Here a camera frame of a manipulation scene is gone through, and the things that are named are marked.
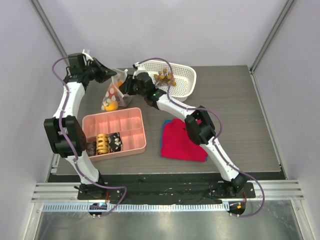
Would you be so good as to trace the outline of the fake yellow grape bunch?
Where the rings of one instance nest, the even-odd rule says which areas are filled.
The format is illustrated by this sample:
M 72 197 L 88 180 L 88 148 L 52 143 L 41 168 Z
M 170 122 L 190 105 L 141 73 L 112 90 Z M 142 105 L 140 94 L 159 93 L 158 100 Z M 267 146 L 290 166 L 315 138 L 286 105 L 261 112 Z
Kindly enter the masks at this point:
M 155 80 L 155 86 L 158 88 L 164 85 L 171 85 L 174 87 L 177 85 L 175 78 L 172 76 L 171 72 L 168 72 L 167 68 L 158 71 L 158 73 L 155 73 L 153 77 Z

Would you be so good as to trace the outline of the clear polka dot zip bag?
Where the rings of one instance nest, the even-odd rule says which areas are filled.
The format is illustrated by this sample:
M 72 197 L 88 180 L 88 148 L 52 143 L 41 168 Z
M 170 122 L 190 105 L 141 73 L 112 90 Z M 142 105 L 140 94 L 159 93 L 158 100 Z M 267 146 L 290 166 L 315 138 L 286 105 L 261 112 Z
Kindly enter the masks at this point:
M 128 76 L 128 70 L 114 68 L 113 71 L 116 72 L 116 75 L 111 77 L 110 85 L 101 104 L 101 110 L 105 112 L 126 108 L 132 100 L 131 96 L 120 91 L 121 85 L 125 83 Z

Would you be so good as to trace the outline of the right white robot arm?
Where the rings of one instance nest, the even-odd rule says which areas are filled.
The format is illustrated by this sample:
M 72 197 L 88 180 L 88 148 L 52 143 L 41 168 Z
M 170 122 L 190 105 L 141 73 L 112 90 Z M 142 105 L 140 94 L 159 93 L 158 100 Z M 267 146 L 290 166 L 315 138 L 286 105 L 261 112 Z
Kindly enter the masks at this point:
M 226 193 L 233 198 L 243 193 L 247 178 L 223 150 L 208 109 L 189 106 L 172 99 L 168 92 L 155 87 L 147 72 L 128 75 L 119 89 L 129 96 L 142 96 L 150 107 L 184 121 L 188 138 L 205 150 L 218 168 L 226 184 Z

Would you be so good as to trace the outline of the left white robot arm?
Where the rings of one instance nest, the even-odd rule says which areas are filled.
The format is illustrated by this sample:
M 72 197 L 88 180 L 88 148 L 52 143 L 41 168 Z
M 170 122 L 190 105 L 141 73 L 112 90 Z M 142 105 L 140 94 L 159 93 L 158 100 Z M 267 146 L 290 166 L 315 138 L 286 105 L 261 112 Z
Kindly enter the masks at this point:
M 89 194 L 100 200 L 107 192 L 102 175 L 92 164 L 87 153 L 87 140 L 77 116 L 82 98 L 90 81 L 104 83 L 117 73 L 86 53 L 65 57 L 69 65 L 63 84 L 63 95 L 53 117 L 44 121 L 44 129 L 52 151 L 66 159 L 76 170 Z

